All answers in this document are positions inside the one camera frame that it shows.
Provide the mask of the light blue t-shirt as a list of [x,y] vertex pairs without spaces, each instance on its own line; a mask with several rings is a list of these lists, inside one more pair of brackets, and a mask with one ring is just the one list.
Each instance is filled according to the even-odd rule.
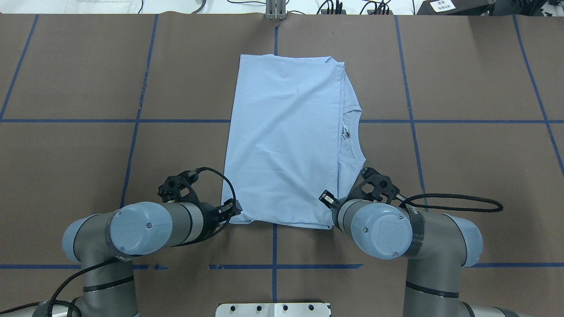
[[361,113],[344,62],[240,56],[224,175],[242,212],[231,223],[331,229],[319,196],[346,197],[363,168]]

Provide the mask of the black box with white label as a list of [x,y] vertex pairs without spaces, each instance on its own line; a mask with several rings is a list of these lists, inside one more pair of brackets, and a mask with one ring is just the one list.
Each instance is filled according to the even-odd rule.
[[495,6],[495,0],[426,0],[417,15],[459,15],[480,16],[488,14]]

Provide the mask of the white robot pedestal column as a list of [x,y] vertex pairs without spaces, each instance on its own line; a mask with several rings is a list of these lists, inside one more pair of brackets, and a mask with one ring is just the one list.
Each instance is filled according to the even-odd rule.
[[216,317],[331,317],[330,304],[322,302],[224,303]]

